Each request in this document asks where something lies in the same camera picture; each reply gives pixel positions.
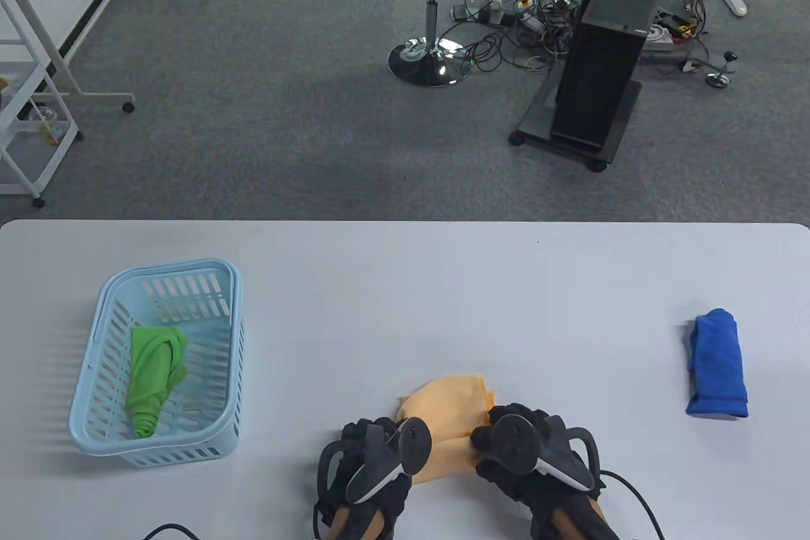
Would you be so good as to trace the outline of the person's left hand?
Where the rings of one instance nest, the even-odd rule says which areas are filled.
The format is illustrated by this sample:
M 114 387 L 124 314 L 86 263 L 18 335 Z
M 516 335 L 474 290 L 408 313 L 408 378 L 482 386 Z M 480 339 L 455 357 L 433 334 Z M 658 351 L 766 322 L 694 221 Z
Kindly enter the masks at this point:
M 427 464 L 433 439 L 419 418 L 350 422 L 323 448 L 316 468 L 313 537 L 391 539 L 413 477 Z

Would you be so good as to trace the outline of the person's right hand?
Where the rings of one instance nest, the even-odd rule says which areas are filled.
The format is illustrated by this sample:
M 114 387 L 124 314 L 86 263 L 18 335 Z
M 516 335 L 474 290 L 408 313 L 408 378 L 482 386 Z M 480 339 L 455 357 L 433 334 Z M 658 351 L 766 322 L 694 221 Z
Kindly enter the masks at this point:
M 532 538 L 616 539 L 599 509 L 599 480 L 570 447 L 557 415 L 518 402 L 494 406 L 470 439 L 481 479 L 532 514 Z

